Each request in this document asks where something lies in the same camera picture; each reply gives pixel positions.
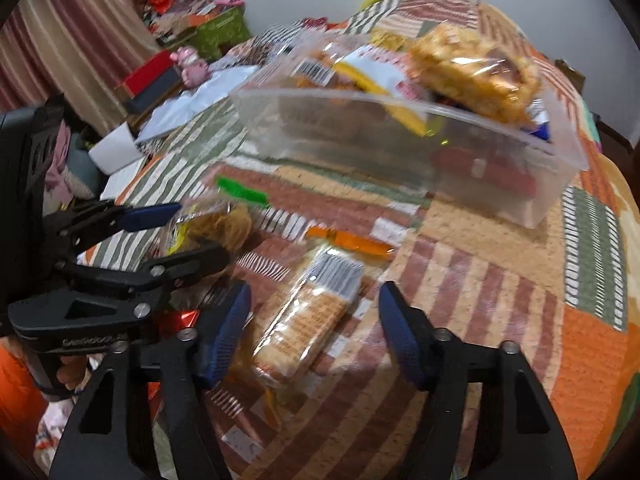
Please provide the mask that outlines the person's left hand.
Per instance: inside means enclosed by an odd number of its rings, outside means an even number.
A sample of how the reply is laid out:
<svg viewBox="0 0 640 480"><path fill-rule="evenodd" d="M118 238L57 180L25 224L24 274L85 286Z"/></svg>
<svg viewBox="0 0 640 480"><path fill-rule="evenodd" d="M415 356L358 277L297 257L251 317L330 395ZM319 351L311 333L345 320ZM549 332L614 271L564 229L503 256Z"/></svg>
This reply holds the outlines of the person's left hand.
<svg viewBox="0 0 640 480"><path fill-rule="evenodd" d="M61 356L60 360L61 367L56 372L58 381L70 391L84 388L92 375L88 356Z"/></svg>

